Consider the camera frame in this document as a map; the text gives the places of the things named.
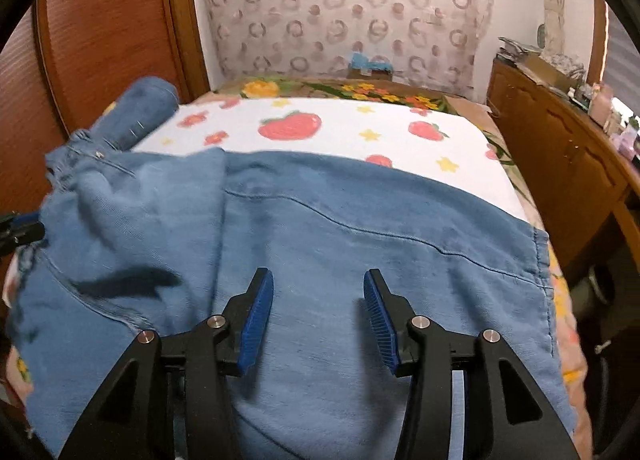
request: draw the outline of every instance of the red strawberry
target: red strawberry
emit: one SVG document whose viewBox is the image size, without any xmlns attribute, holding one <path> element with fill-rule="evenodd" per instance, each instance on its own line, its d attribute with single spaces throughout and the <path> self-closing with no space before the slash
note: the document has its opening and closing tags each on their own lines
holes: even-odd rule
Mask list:
<svg viewBox="0 0 640 460">
<path fill-rule="evenodd" d="M 427 114 L 431 113 L 431 110 L 425 110 L 424 108 L 411 108 L 411 113 L 426 117 Z"/>
<path fill-rule="evenodd" d="M 449 135 L 440 131 L 437 124 L 430 124 L 417 120 L 409 124 L 409 133 L 427 140 L 443 140 L 445 137 L 449 138 Z"/>
<path fill-rule="evenodd" d="M 240 98 L 234 97 L 233 99 L 227 99 L 225 102 L 220 104 L 221 110 L 226 110 L 228 108 L 233 108 L 234 106 L 238 106 L 240 104 Z"/>
<path fill-rule="evenodd" d="M 204 139 L 205 146 L 211 146 L 212 144 L 220 144 L 223 140 L 225 140 L 229 134 L 227 132 L 216 132 L 212 135 L 207 135 Z"/>
<path fill-rule="evenodd" d="M 258 133 L 271 140 L 304 140 L 316 134 L 322 120 L 316 114 L 305 114 L 297 110 L 282 119 L 267 119 L 258 128 Z"/>
<path fill-rule="evenodd" d="M 384 155 L 369 155 L 365 162 L 370 162 L 372 164 L 378 164 L 379 166 L 385 167 L 393 167 L 394 163 L 391 162 L 391 159 L 388 156 Z"/>
<path fill-rule="evenodd" d="M 204 122 L 205 120 L 207 120 L 207 113 L 200 112 L 199 114 L 187 115 L 183 120 L 178 122 L 178 126 L 180 128 L 188 128 L 190 126 L 193 126 L 194 124 Z"/>
</svg>

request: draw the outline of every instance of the blue gripper pad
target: blue gripper pad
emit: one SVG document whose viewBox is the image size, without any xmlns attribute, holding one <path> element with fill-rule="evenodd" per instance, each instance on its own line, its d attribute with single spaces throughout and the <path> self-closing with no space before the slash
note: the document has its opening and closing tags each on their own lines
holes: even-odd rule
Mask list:
<svg viewBox="0 0 640 460">
<path fill-rule="evenodd" d="M 378 349 L 382 355 L 382 361 L 391 370 L 391 373 L 395 375 L 400 363 L 398 336 L 391 324 L 391 318 L 382 303 L 382 296 L 380 296 L 370 272 L 364 275 L 364 299 L 369 312 L 371 328 L 376 336 Z"/>
<path fill-rule="evenodd" d="M 267 326 L 267 319 L 273 302 L 273 274 L 267 270 L 258 287 L 254 303 L 246 318 L 240 337 L 238 370 L 244 375 L 255 364 L 260 351 L 260 343 Z"/>
</svg>

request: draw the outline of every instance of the denim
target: denim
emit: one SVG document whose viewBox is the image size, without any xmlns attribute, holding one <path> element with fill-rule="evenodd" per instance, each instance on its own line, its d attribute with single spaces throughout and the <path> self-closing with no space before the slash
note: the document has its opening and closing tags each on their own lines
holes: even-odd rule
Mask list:
<svg viewBox="0 0 640 460">
<path fill-rule="evenodd" d="M 356 160 L 127 151 L 173 113 L 174 94 L 138 82 L 47 158 L 47 236 L 21 252 L 9 325 L 35 386 L 28 418 L 52 452 L 140 329 L 189 330 L 259 266 L 275 286 L 262 351 L 228 383 L 245 458 L 393 457 L 409 379 L 380 358 L 362 295 L 370 268 L 448 330 L 500 332 L 573 429 L 546 233 L 461 190 Z"/>
</svg>

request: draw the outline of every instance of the black cable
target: black cable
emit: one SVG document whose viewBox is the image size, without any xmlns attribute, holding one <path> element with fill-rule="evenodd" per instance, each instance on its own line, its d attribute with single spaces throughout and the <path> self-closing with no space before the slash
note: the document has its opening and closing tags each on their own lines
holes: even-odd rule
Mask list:
<svg viewBox="0 0 640 460">
<path fill-rule="evenodd" d="M 630 452 L 625 448 L 631 439 L 636 437 L 640 432 L 640 397 L 629 411 L 626 419 L 615 438 L 607 446 L 607 448 L 598 456 L 598 460 L 618 460 L 620 458 L 630 458 Z"/>
<path fill-rule="evenodd" d="M 604 432 L 604 424 L 607 418 L 607 399 L 609 397 L 609 363 L 607 363 L 607 360 L 602 356 L 600 356 L 600 373 L 600 407 L 598 408 L 598 417 L 593 433 L 594 451 L 600 450 L 602 433 Z"/>
</svg>

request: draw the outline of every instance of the wooden desk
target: wooden desk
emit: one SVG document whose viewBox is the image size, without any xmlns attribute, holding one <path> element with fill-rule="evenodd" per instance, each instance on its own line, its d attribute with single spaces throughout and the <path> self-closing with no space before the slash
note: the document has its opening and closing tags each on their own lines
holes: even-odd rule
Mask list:
<svg viewBox="0 0 640 460">
<path fill-rule="evenodd" d="M 488 104 L 569 283 L 624 242 L 640 270 L 640 174 L 600 127 L 497 60 Z"/>
</svg>

